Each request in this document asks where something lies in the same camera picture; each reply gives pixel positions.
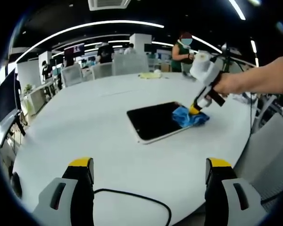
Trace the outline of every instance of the white pillar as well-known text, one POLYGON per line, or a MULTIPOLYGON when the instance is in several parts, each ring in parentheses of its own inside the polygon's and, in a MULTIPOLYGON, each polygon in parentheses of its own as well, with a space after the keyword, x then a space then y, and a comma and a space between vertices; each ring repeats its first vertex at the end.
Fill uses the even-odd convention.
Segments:
POLYGON ((27 84, 38 87, 41 85, 39 61, 31 60, 17 64, 18 80, 22 91, 27 84))
POLYGON ((133 34, 130 36, 130 43, 134 44, 137 53, 145 53, 145 44, 152 43, 152 36, 150 34, 133 34))
POLYGON ((48 64, 50 63, 49 60, 51 59, 51 51, 46 51, 42 54, 39 55, 39 73, 40 73, 40 78, 41 81, 43 81, 43 76, 42 76, 42 62, 46 61, 48 64))

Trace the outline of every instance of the yellow object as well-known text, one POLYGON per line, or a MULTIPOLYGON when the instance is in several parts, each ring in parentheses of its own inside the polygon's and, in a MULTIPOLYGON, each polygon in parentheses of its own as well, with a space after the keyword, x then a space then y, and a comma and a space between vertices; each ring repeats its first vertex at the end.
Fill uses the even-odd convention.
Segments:
POLYGON ((160 77, 161 77, 161 74, 158 74, 158 73, 148 72, 148 73, 140 74, 141 79, 160 79, 160 77))
POLYGON ((72 161, 69 166, 88 166, 89 159, 92 159, 90 157, 84 157, 80 159, 76 159, 72 161))
POLYGON ((194 104, 192 104, 192 105, 190 106, 189 113, 190 113, 190 114, 199 114, 200 111, 198 111, 198 110, 194 107, 194 104))
POLYGON ((226 166, 231 167, 231 165, 223 159, 216 159, 216 158, 208 158, 208 159, 211 160, 212 167, 226 167, 226 166))

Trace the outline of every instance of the black tablet screen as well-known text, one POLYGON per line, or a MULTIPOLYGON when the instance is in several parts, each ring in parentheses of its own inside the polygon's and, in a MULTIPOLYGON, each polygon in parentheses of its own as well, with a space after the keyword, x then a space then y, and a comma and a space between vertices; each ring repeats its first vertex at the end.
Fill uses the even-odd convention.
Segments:
POLYGON ((172 112, 178 107, 178 103, 171 102, 130 110, 127 115, 140 138, 152 140, 182 129, 172 119, 172 112))

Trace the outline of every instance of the green shirt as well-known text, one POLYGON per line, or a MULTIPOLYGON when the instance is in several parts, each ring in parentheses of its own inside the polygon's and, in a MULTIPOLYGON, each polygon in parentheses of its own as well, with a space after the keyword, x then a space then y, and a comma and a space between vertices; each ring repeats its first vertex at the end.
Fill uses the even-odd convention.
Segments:
MULTIPOLYGON (((184 48, 179 42, 175 43, 179 47, 179 55, 188 54, 189 50, 184 48)), ((181 61, 173 60, 171 62, 171 67, 177 70, 181 70, 181 61)))

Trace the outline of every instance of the yellow cap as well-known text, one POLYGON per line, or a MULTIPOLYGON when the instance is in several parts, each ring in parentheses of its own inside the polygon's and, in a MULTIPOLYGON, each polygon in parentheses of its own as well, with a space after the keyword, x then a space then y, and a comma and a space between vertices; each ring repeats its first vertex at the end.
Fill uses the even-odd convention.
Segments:
POLYGON ((192 105, 190 106, 189 113, 190 113, 190 114, 199 114, 200 111, 198 111, 198 110, 194 107, 194 104, 192 104, 192 105))

